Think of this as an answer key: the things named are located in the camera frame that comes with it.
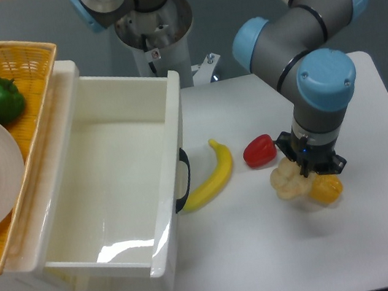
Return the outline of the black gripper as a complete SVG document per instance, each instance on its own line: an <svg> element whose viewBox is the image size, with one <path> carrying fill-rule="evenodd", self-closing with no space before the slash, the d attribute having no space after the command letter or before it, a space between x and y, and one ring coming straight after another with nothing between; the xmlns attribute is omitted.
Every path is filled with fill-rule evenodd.
<svg viewBox="0 0 388 291"><path fill-rule="evenodd" d="M335 139L318 145L312 143L311 137L299 139L293 132L282 131L274 143L288 160L298 164L300 175L305 178L313 172L318 175L340 174L346 165L346 159L336 154Z"/></svg>

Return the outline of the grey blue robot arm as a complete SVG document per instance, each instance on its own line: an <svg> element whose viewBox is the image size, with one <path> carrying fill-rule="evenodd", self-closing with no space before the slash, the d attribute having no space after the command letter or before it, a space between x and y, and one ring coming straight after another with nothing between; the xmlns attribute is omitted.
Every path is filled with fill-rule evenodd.
<svg viewBox="0 0 388 291"><path fill-rule="evenodd" d="M69 0L93 31L113 27L143 77L176 71L193 85L187 35L193 13L186 0ZM252 18L233 40L236 61L294 107L290 132L276 145L304 176L340 174L346 161L335 143L354 94L351 59L325 43L367 7L368 0L282 0L275 22Z"/></svg>

